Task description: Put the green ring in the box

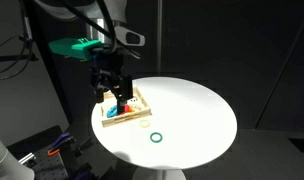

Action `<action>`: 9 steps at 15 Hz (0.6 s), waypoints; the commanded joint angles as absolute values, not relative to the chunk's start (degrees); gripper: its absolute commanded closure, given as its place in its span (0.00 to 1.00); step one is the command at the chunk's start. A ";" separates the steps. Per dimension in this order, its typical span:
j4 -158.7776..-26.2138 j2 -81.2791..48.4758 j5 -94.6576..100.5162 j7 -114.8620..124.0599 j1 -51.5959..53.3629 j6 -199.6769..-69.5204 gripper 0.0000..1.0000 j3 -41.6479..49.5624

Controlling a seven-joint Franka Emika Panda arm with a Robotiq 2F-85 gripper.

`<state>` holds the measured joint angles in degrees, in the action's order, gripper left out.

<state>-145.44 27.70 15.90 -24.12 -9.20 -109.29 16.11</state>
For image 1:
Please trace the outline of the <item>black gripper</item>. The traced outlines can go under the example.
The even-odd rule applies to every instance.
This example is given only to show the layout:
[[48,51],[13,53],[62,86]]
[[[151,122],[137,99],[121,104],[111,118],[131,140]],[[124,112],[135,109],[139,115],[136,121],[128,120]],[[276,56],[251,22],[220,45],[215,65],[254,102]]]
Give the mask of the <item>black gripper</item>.
[[128,97],[132,96],[132,77],[124,72],[123,55],[118,51],[106,53],[94,48],[93,66],[90,68],[90,85],[96,102],[104,101],[104,92],[110,90],[117,97],[117,114],[124,112]]

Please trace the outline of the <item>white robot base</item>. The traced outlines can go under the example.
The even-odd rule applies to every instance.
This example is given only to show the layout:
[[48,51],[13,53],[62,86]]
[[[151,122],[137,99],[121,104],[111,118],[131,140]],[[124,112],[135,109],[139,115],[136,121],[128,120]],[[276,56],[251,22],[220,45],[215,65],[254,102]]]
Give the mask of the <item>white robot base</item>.
[[34,171],[22,165],[0,140],[0,180],[34,180]]

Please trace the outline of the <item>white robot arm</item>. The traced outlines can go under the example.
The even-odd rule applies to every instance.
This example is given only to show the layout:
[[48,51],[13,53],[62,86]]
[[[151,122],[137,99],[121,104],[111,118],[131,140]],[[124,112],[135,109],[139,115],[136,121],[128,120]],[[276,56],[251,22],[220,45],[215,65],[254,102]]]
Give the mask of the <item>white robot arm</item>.
[[123,73],[123,56],[140,59],[130,46],[143,46],[145,37],[120,26],[125,23],[127,0],[34,0],[52,17],[61,21],[81,19],[86,25],[84,38],[61,38],[49,42],[52,53],[80,60],[93,60],[91,86],[97,102],[110,90],[116,99],[116,114],[126,112],[133,97],[132,77]]

